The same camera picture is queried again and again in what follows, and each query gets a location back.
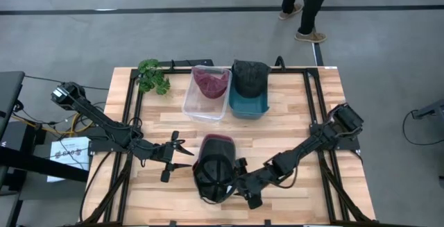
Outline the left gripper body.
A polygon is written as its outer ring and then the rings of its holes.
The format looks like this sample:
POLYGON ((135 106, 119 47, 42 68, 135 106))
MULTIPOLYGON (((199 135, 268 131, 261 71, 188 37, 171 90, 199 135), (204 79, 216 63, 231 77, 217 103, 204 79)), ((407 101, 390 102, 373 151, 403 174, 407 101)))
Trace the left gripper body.
POLYGON ((165 163, 165 168, 161 173, 160 181, 168 183, 171 172, 176 169, 176 165, 172 163, 174 151, 180 146, 178 141, 179 132, 174 131, 171 134, 171 140, 167 142, 160 151, 160 160, 165 163))

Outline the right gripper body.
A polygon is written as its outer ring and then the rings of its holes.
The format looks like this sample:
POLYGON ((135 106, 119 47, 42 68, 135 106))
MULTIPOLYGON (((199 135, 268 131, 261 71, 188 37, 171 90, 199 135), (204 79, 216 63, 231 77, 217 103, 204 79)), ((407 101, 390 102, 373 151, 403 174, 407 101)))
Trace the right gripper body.
POLYGON ((268 185, 266 182, 268 169, 267 167, 262 167, 252 172, 247 172, 246 166, 247 161, 245 158, 235 160, 234 172, 240 171, 243 173, 243 176, 237 183, 234 183, 234 186, 237 188, 240 185, 248 189, 248 196, 243 196, 243 198, 247 201, 248 207, 254 210, 263 204, 261 191, 268 185))

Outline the black baseball cap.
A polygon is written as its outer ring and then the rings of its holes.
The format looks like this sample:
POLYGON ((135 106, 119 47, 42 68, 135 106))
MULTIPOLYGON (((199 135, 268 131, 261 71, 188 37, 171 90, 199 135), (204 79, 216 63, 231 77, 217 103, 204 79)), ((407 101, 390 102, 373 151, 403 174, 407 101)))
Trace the black baseball cap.
POLYGON ((192 170, 199 197, 208 204, 224 202, 234 191, 236 146, 231 137, 206 135, 192 170))
POLYGON ((258 97, 268 85, 270 71, 262 62, 235 60, 232 75, 236 91, 245 98, 258 97))

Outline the clear plastic bin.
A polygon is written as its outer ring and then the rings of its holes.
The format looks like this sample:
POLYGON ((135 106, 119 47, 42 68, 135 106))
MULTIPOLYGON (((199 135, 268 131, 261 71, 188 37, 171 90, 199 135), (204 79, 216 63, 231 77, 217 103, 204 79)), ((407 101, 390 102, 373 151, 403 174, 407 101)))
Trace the clear plastic bin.
POLYGON ((232 81, 232 72, 229 69, 226 69, 230 72, 230 77, 228 81, 228 87, 225 93, 217 99, 208 99, 205 97, 197 84, 194 81, 194 77, 192 72, 190 74, 190 82, 189 87, 185 93, 184 102, 182 105, 182 112, 190 117, 192 120, 201 120, 201 121, 220 121, 225 116, 225 112, 228 106, 228 99, 230 95, 230 86, 232 81))

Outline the teal plastic bin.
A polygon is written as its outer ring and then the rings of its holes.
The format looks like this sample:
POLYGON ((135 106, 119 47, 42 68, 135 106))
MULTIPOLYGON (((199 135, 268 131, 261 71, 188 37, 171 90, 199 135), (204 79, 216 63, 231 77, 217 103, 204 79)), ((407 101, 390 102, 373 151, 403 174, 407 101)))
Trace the teal plastic bin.
POLYGON ((266 89, 255 98, 242 97, 234 87, 233 75, 230 87, 229 106, 234 117, 239 119, 259 119, 269 109, 268 85, 266 89))

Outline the green artificial plant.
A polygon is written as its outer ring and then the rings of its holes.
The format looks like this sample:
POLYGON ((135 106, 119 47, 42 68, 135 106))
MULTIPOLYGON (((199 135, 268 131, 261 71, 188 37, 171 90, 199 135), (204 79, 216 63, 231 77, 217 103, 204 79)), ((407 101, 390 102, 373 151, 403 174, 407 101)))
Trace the green artificial plant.
POLYGON ((146 59, 139 63, 139 91, 147 93, 154 90, 156 94, 165 95, 171 88, 169 78, 164 76, 157 59, 146 59))

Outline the white printed paper sheet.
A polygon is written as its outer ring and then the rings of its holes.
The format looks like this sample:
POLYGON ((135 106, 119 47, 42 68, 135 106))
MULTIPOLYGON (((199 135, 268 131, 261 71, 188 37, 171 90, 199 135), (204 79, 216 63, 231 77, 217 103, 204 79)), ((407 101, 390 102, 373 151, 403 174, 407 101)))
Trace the white printed paper sheet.
POLYGON ((75 168, 89 170, 89 140, 86 137, 70 137, 51 143, 49 160, 75 168))

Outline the black equipment stand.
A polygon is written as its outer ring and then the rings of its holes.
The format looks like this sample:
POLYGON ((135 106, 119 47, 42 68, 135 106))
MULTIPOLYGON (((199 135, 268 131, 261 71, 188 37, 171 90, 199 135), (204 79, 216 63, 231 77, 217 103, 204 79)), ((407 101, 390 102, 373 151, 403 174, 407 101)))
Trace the black equipment stand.
POLYGON ((24 173, 31 171, 79 182, 86 182, 88 177, 88 171, 83 169, 70 167, 48 158, 37 157, 15 149, 9 149, 0 144, 0 192, 1 187, 6 185, 6 182, 9 185, 17 184, 17 179, 12 174, 8 175, 10 167, 24 170, 24 173))

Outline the dark grey side table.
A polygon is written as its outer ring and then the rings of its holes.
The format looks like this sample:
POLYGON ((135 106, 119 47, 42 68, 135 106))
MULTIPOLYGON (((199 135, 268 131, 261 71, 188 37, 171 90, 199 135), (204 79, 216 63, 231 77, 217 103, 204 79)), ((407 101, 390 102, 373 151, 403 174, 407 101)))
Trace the dark grey side table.
POLYGON ((18 99, 24 75, 21 71, 0 72, 0 140, 18 99))

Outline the person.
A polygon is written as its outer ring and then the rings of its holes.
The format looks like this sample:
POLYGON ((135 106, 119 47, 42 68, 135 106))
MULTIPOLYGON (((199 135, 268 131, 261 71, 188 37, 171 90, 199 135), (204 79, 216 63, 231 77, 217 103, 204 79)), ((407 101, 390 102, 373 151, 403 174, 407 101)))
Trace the person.
POLYGON ((324 0, 306 0, 304 5, 295 3, 295 1, 296 0, 282 0, 279 19, 286 20, 302 12, 300 27, 295 34, 295 39, 311 43, 326 41, 327 37, 325 34, 314 32, 316 16, 324 0))

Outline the grey furniture leg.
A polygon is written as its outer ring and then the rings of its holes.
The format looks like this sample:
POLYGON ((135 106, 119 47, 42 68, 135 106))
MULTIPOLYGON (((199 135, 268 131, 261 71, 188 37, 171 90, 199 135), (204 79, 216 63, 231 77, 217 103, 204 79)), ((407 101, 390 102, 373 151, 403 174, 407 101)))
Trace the grey furniture leg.
POLYGON ((414 119, 422 119, 425 116, 434 115, 444 120, 444 99, 433 102, 424 108, 414 110, 412 115, 414 119))

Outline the black aluminium rig frame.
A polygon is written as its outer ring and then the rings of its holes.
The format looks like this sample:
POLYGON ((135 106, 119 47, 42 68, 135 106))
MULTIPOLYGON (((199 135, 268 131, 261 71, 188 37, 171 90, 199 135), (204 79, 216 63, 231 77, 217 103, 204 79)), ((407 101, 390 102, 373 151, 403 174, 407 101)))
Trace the black aluminium rig frame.
MULTIPOLYGON (((138 94, 138 70, 117 67, 112 75, 105 113, 112 119, 142 120, 145 136, 153 142, 167 141, 179 131, 185 148, 194 155, 177 153, 174 160, 192 165, 203 138, 214 133, 231 137, 237 155, 247 159, 249 171, 259 169, 276 153, 292 149, 309 136, 309 127, 322 121, 326 112, 344 97, 339 72, 328 67, 274 67, 268 78, 270 110, 258 120, 237 119, 230 113, 217 124, 194 121, 180 107, 190 82, 190 69, 168 69, 168 94, 138 94)), ((370 194, 361 161, 349 151, 310 153, 298 172, 282 187, 268 186, 263 204, 251 210, 241 196, 218 204, 201 200, 191 167, 171 173, 160 181, 164 165, 149 161, 141 166, 134 159, 129 177, 117 190, 99 222, 120 221, 123 226, 263 226, 265 219, 277 225, 327 225, 345 219, 359 224, 373 222, 370 194)))

